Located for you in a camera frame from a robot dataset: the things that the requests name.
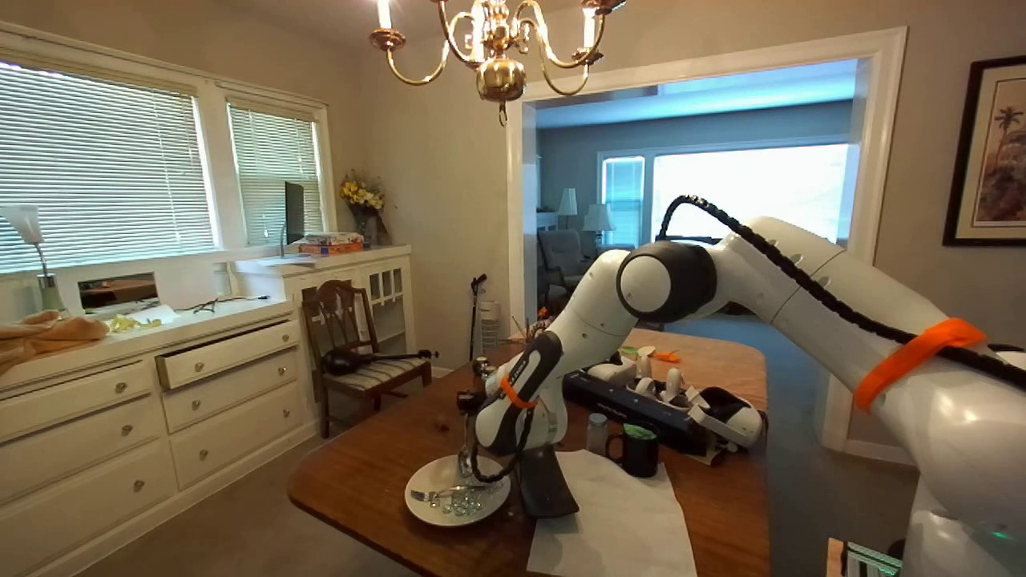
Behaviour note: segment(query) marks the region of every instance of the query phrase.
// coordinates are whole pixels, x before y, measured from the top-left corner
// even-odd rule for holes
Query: bottle
[[[591,415],[588,417],[588,450],[598,456],[605,456],[605,441],[609,441],[609,417]]]
[[[43,313],[63,313],[55,274],[39,276],[39,305],[43,305]]]

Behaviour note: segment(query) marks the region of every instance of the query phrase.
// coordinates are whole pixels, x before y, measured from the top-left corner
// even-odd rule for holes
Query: cup
[[[624,425],[623,433],[605,441],[605,456],[619,461],[623,473],[652,478],[661,467],[661,438],[637,425]]]
[[[605,456],[605,443],[609,443],[609,417],[591,415],[588,417],[588,450],[598,456]]]

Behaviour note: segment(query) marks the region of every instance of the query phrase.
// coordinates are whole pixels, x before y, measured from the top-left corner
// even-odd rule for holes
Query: lamp
[[[613,222],[604,202],[593,202],[585,212],[585,231],[593,237],[593,252],[604,255],[604,233],[613,231]]]
[[[554,208],[554,216],[577,216],[577,189],[566,189],[562,196],[557,196],[557,208]]]
[[[509,53],[517,50],[527,56],[534,43],[538,43],[545,56],[545,83],[562,96],[575,96],[588,86],[588,67],[604,58],[600,44],[605,35],[605,17],[624,0],[582,0],[582,50],[572,58],[554,56],[543,0],[520,0],[517,8],[506,8],[506,0],[474,0],[470,10],[460,10],[453,21],[446,0],[432,0],[446,43],[438,66],[428,76],[407,76],[399,70],[396,53],[407,44],[407,40],[392,27],[387,4],[392,0],[377,0],[377,28],[372,33],[372,43],[385,53],[392,74],[407,86],[428,86],[446,70],[453,53],[466,67],[474,70],[477,96],[501,103],[503,123],[506,103],[520,101],[527,83],[522,60],[509,58]],[[557,86],[547,67],[582,70],[577,86]]]
[[[593,233],[613,231],[613,222],[609,222],[609,212],[605,212],[604,202],[593,202],[593,205],[585,212],[585,231],[593,231]]]

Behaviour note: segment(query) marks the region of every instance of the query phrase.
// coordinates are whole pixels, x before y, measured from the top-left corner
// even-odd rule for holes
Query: cable
[[[705,216],[713,216],[715,222],[721,222],[724,227],[731,227],[739,237],[745,237],[750,248],[758,248],[772,265],[780,265],[791,284],[797,284],[811,300],[818,300],[825,308],[838,313],[843,322],[849,322],[874,338],[896,341],[896,342],[914,341],[914,333],[889,329],[881,322],[871,322],[871,318],[859,316],[857,308],[849,308],[847,301],[839,301],[835,291],[828,291],[820,284],[815,284],[805,270],[797,270],[785,255],[780,255],[772,248],[772,242],[760,237],[755,227],[742,224],[739,218],[731,218],[724,208],[719,208],[715,202],[708,202],[702,196],[677,196],[661,222],[657,242],[672,242],[666,231],[671,231],[672,212],[681,205],[696,205]],[[939,351],[939,357],[954,361],[958,366],[989,372],[989,376],[1026,391],[1026,372],[997,361],[997,357],[985,357],[985,352],[963,351],[963,348],[947,348],[947,351]]]

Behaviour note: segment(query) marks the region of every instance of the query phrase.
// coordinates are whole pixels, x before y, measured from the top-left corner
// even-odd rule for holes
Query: wooden chair
[[[538,305],[557,316],[588,274],[577,231],[538,231]]]
[[[375,322],[368,313],[366,288],[330,278],[317,288],[301,291],[301,316],[315,364],[315,389],[322,402],[322,438],[330,438],[330,391],[355,398],[359,415],[381,412],[385,396],[421,378],[431,386],[428,357],[385,357],[377,351]]]

